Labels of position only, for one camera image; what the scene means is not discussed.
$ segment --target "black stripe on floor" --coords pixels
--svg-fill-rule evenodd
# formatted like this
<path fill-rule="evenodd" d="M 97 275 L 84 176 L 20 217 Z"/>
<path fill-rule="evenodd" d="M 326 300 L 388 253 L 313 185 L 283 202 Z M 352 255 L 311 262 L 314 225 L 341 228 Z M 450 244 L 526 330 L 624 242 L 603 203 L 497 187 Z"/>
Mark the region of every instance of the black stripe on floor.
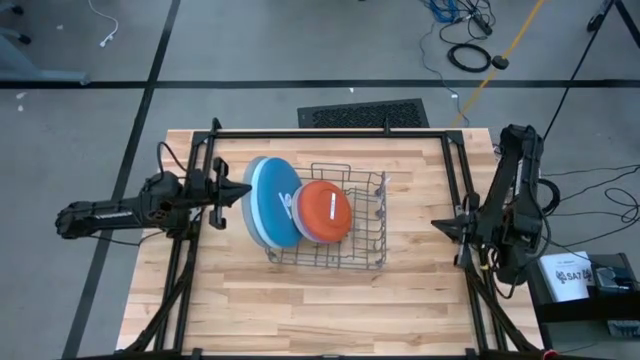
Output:
<path fill-rule="evenodd" d="M 476 88 L 483 80 L 445 80 L 452 88 Z M 0 82 L 0 89 L 314 89 L 442 88 L 440 80 L 256 80 L 256 81 L 96 81 L 82 86 L 66 82 Z M 492 80 L 495 89 L 640 88 L 639 80 Z"/>
<path fill-rule="evenodd" d="M 155 84 L 158 80 L 158 76 L 160 75 L 160 69 L 162 68 L 162 62 L 167 51 L 169 38 L 171 37 L 173 25 L 178 14 L 180 2 L 181 0 L 172 0 L 171 2 L 171 7 L 169 8 L 169 13 L 167 14 L 167 19 L 162 30 L 162 36 L 160 37 L 160 42 L 158 43 L 158 48 L 153 59 L 153 65 L 151 66 L 151 71 L 149 72 L 149 77 L 146 83 L 143 83 L 146 84 L 146 86 L 144 87 L 142 100 L 140 101 L 138 113 L 136 114 L 133 128 L 131 130 L 131 135 L 129 136 L 129 141 L 124 152 L 124 158 L 122 159 L 122 163 L 120 164 L 120 170 L 118 171 L 118 178 L 111 195 L 111 200 L 119 200 L 124 196 L 127 182 L 129 180 L 129 176 L 131 175 L 133 160 L 138 149 L 138 143 L 140 142 L 140 137 L 142 135 L 142 129 L 144 128 L 144 123 L 149 112 L 149 106 L 151 105 L 151 100 L 153 98 Z M 111 238 L 112 234 L 113 231 L 103 231 L 101 236 L 104 238 Z M 109 241 L 98 240 L 98 244 L 96 245 L 96 249 L 93 253 L 93 259 L 91 260 L 91 266 L 89 267 L 89 273 L 84 283 L 80 302 L 78 304 L 78 307 L 76 308 L 76 313 L 71 324 L 71 330 L 69 331 L 69 336 L 67 337 L 67 342 L 62 353 L 63 359 L 75 358 L 78 355 L 80 344 L 82 343 L 82 336 L 84 335 L 87 321 L 89 320 L 89 315 L 91 314 L 91 307 L 93 305 L 96 291 L 98 290 L 100 276 L 102 275 L 102 270 L 104 268 L 104 263 L 107 258 L 110 244 L 111 243 Z"/>

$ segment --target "floor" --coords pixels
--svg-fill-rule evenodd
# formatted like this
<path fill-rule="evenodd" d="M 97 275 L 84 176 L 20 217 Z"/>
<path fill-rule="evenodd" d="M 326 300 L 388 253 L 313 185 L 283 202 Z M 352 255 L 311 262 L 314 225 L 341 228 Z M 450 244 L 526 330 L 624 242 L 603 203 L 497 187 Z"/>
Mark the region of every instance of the floor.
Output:
<path fill-rule="evenodd" d="M 116 17 L 120 28 L 105 48 L 98 43 L 112 23 L 93 14 L 86 2 L 22 2 L 21 18 L 0 15 L 0 24 L 33 38 L 21 46 L 42 68 L 87 71 L 94 81 L 145 81 L 161 41 L 172 0 L 94 0 Z M 420 65 L 418 40 L 433 22 L 417 0 L 173 0 L 179 3 L 158 81 L 437 79 Z M 492 1 L 498 22 L 483 42 L 492 54 L 507 49 L 533 0 Z M 499 80 L 566 80 L 590 34 L 588 19 L 599 0 L 547 2 Z M 626 1 L 640 22 L 640 3 Z M 451 36 L 463 37 L 466 29 Z M 452 67 L 448 46 L 425 40 L 426 60 L 446 79 L 481 80 Z M 614 8 L 607 17 L 577 79 L 640 79 L 640 49 Z M 472 87 L 456 88 L 462 100 Z M 69 202 L 108 199 L 144 93 L 130 89 L 0 90 L 0 195 L 11 211 L 0 225 L 0 319 L 5 329 L 0 355 L 11 359 L 56 358 L 63 354 L 80 301 L 96 240 L 63 241 L 55 214 Z M 468 116 L 472 127 L 497 136 L 510 124 L 544 131 L 563 88 L 489 88 Z M 543 172 L 633 164 L 640 157 L 638 88 L 573 88 L 545 144 Z M 447 127 L 456 116 L 451 94 L 441 87 L 354 87 L 278 89 L 157 89 L 153 91 L 126 195 L 134 195 L 155 170 L 154 144 L 167 129 L 207 128 L 218 117 L 227 128 L 297 127 L 296 109 L 363 101 L 422 98 L 432 127 Z M 615 176 L 592 172 L 555 179 L 564 194 Z M 638 175 L 615 183 L 640 196 Z M 558 212 L 624 212 L 603 194 L 604 187 L 563 203 Z M 553 238 L 570 243 L 621 226 L 614 217 L 552 218 Z M 633 229 L 576 249 L 625 252 L 640 272 L 640 245 Z M 135 241 L 140 232 L 115 233 Z M 79 355 L 113 351 L 136 257 L 135 248 L 111 246 L 91 308 Z M 557 350 L 593 345 L 571 354 L 631 359 L 640 347 L 597 340 L 579 331 L 552 334 Z"/>

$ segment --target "black floor grate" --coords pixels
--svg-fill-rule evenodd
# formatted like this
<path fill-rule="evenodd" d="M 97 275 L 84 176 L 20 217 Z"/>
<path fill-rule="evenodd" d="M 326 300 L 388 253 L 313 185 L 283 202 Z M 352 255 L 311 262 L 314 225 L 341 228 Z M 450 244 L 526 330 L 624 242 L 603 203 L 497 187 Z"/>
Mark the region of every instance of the black floor grate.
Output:
<path fill-rule="evenodd" d="M 422 99 L 377 101 L 298 109 L 300 128 L 429 127 Z"/>

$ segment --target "yellow cable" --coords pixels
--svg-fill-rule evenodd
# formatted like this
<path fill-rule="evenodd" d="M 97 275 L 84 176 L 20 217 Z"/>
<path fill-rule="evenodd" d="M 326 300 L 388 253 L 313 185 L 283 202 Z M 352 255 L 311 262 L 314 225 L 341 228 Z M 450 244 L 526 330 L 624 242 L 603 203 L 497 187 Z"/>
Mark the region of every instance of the yellow cable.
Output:
<path fill-rule="evenodd" d="M 505 58 L 505 59 L 508 58 L 509 55 L 511 55 L 511 52 L 513 51 L 513 49 L 515 49 L 516 46 L 518 46 L 518 43 L 520 42 L 520 39 L 522 39 L 522 36 L 524 35 L 524 33 L 527 32 L 527 29 L 529 28 L 529 25 L 531 25 L 531 22 L 533 21 L 533 18 L 538 13 L 538 10 L 540 10 L 540 7 L 544 3 L 544 1 L 545 0 L 538 0 L 538 2 L 536 3 L 536 6 L 534 6 L 533 10 L 531 10 L 531 12 L 529 13 L 529 17 L 527 18 L 527 21 L 525 21 L 524 24 L 522 25 L 522 28 L 520 29 L 520 32 L 518 33 L 516 38 L 513 39 L 513 42 L 511 43 L 511 47 L 509 47 L 509 49 L 507 51 L 505 51 L 504 54 L 502 54 L 503 58 Z M 491 72 L 489 73 L 489 76 L 487 76 L 487 78 L 480 84 L 480 86 L 478 86 L 473 91 L 473 94 L 471 94 L 471 98 L 469 98 L 469 100 L 467 100 L 467 102 L 464 104 L 464 107 L 462 108 L 462 111 L 460 113 L 458 113 L 458 116 L 456 117 L 456 120 L 451 124 L 451 127 L 457 127 L 458 126 L 458 123 L 460 123 L 460 120 L 462 120 L 462 118 L 466 114 L 467 110 L 469 110 L 471 105 L 473 105 L 473 103 L 478 99 L 478 95 L 480 95 L 480 92 L 482 92 L 482 89 L 484 89 L 484 87 L 487 86 L 489 81 L 493 80 L 493 78 L 496 76 L 496 74 L 497 74 L 497 70 L 495 68 L 493 68 L 491 70 Z"/>

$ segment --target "orange plate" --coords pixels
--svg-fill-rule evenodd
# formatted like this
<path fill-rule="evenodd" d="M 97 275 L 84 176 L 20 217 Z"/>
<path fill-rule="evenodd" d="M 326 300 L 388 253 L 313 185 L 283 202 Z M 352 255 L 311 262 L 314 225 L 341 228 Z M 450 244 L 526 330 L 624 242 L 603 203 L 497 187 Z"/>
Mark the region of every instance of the orange plate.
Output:
<path fill-rule="evenodd" d="M 298 199 L 300 220 L 307 230 L 324 242 L 338 242 L 351 229 L 351 205 L 339 187 L 327 181 L 304 186 Z"/>

